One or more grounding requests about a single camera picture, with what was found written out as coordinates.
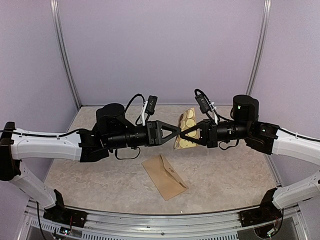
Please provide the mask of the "brown kraft envelope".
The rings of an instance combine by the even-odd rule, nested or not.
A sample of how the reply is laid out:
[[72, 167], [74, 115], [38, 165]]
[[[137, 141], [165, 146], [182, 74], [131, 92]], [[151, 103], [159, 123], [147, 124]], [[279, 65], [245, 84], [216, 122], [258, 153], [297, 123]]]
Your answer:
[[143, 161], [142, 166], [165, 201], [189, 188], [163, 154]]

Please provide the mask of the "round sticker seal sheet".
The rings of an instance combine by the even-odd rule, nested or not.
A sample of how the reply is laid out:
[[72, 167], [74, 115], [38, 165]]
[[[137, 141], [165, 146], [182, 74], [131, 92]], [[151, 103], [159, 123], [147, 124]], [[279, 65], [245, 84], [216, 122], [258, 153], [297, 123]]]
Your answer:
[[[196, 121], [196, 111], [194, 107], [191, 107], [185, 110], [179, 117], [178, 126], [180, 127], [181, 131], [188, 130], [191, 127], [194, 127], [197, 124]], [[200, 134], [198, 130], [193, 130], [186, 134], [187, 137], [198, 139]], [[180, 135], [177, 135], [174, 141], [173, 149], [174, 150], [182, 150], [188, 148], [197, 147], [199, 144], [194, 143], [192, 141], [183, 139]]]

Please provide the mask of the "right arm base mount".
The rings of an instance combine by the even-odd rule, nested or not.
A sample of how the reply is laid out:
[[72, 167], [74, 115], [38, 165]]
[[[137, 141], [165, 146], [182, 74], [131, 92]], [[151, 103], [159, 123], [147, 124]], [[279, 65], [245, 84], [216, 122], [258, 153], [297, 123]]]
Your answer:
[[240, 223], [242, 227], [259, 225], [283, 217], [281, 208], [277, 208], [273, 203], [273, 195], [277, 188], [268, 190], [263, 196], [260, 205], [257, 208], [242, 210], [239, 212]]

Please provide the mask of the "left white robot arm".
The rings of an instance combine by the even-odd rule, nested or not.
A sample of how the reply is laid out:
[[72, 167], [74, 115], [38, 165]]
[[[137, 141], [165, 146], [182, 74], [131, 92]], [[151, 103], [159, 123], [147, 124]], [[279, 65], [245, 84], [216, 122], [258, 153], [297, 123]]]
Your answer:
[[80, 128], [67, 133], [41, 133], [18, 129], [7, 122], [0, 136], [0, 179], [10, 182], [36, 200], [46, 212], [63, 223], [70, 218], [62, 195], [46, 186], [23, 159], [64, 159], [94, 163], [118, 149], [161, 146], [181, 133], [177, 126], [156, 120], [134, 125], [125, 116], [122, 104], [110, 103], [96, 111], [91, 130]]

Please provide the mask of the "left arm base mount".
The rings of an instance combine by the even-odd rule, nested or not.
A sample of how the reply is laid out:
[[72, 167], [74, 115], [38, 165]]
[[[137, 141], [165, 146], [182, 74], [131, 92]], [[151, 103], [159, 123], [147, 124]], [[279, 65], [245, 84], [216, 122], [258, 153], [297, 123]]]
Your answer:
[[67, 208], [62, 194], [54, 189], [54, 206], [44, 209], [43, 218], [70, 227], [84, 228], [88, 213], [82, 210]]

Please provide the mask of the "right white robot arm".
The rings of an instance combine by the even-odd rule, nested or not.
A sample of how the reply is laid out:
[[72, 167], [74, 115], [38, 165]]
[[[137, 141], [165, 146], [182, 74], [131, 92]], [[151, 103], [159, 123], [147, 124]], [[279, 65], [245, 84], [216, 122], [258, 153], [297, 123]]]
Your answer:
[[[207, 148], [221, 142], [244, 140], [246, 146], [267, 155], [288, 156], [315, 165], [320, 164], [320, 141], [272, 123], [259, 121], [259, 101], [249, 95], [233, 97], [231, 118], [221, 122], [211, 118], [181, 132], [180, 137]], [[285, 187], [268, 190], [256, 210], [256, 218], [266, 222], [276, 209], [305, 201], [320, 194], [320, 173]]]

